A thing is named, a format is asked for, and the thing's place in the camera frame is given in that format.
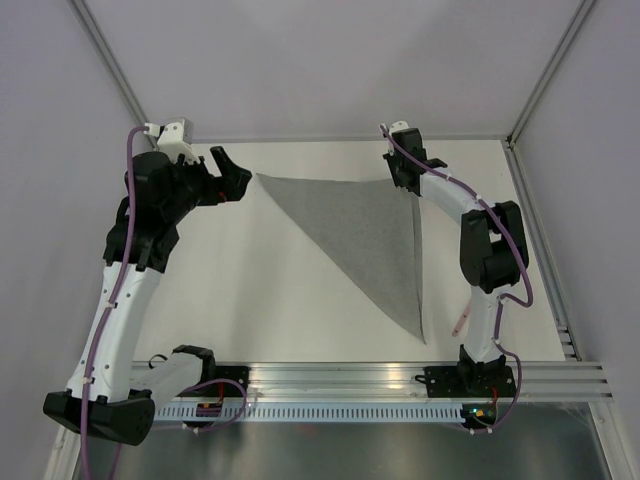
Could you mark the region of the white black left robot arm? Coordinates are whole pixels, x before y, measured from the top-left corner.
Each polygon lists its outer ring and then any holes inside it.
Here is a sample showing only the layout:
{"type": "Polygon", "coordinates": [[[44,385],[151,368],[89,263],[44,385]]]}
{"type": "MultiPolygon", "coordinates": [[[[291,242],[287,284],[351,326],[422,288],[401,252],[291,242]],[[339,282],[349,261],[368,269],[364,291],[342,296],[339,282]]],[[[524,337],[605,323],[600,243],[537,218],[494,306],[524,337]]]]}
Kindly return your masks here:
{"type": "Polygon", "coordinates": [[[147,309],[179,241],[178,224],[195,208],[238,202],[252,178],[221,146],[189,163],[149,151],[129,158],[127,194],[106,237],[102,293],[90,336],[66,387],[47,394],[43,412],[83,440],[140,444],[155,413],[183,392],[212,393],[218,384],[212,350],[173,349],[167,360],[133,379],[131,369],[147,309]]]}

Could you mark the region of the pink handled fork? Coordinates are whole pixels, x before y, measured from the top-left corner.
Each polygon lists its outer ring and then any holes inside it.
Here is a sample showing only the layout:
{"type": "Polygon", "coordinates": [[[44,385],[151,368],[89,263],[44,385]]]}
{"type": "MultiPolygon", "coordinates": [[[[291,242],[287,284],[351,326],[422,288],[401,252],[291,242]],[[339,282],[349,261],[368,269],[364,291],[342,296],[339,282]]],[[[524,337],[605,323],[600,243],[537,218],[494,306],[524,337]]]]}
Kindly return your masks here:
{"type": "Polygon", "coordinates": [[[453,337],[458,337],[460,333],[463,331],[463,329],[465,328],[469,320],[471,310],[472,310],[472,300],[469,300],[452,330],[453,337]]]}

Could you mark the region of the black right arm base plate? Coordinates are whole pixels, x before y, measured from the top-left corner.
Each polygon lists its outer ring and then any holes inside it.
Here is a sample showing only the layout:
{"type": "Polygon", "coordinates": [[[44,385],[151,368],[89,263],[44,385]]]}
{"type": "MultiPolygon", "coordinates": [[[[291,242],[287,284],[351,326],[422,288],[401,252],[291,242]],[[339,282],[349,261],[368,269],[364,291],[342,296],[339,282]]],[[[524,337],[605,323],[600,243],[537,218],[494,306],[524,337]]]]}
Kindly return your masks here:
{"type": "Polygon", "coordinates": [[[516,381],[509,366],[463,373],[457,366],[428,366],[423,369],[429,398],[512,398],[516,381]]]}

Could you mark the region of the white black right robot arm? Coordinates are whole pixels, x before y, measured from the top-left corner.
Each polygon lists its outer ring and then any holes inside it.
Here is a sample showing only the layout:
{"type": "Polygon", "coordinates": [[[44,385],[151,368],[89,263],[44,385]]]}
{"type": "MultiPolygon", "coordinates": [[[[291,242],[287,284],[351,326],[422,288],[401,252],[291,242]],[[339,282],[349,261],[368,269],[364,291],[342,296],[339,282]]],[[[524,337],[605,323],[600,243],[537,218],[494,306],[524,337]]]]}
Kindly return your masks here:
{"type": "Polygon", "coordinates": [[[466,395],[479,395],[502,382],[513,384],[500,329],[505,302],[528,308],[533,290],[521,210],[513,201],[490,203],[456,178],[447,164],[430,159],[417,128],[399,121],[382,124],[389,143],[383,156],[395,186],[426,199],[460,228],[459,262],[471,287],[467,334],[447,380],[466,395]]]}

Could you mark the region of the grey cloth napkin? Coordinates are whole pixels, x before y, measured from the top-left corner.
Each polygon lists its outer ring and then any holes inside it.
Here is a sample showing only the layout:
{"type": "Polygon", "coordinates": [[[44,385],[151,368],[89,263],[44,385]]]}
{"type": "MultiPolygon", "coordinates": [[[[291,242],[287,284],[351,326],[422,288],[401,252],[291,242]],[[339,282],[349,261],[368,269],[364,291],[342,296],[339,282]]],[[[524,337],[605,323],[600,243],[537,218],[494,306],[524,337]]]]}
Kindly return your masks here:
{"type": "Polygon", "coordinates": [[[392,180],[259,176],[280,209],[399,327],[426,342],[418,198],[392,180]]]}

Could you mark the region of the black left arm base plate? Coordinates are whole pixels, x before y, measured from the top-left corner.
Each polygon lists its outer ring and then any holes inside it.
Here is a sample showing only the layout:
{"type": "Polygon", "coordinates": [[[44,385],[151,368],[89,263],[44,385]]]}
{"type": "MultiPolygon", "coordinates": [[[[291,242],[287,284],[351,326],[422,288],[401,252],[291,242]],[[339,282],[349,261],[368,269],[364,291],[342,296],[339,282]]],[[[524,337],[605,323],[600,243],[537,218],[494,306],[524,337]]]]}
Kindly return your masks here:
{"type": "MultiPolygon", "coordinates": [[[[242,388],[249,386],[251,368],[248,365],[222,365],[216,368],[216,379],[227,379],[238,383],[242,388]]],[[[203,398],[241,398],[239,389],[225,382],[211,384],[188,392],[182,392],[179,397],[203,397],[203,398]]]]}

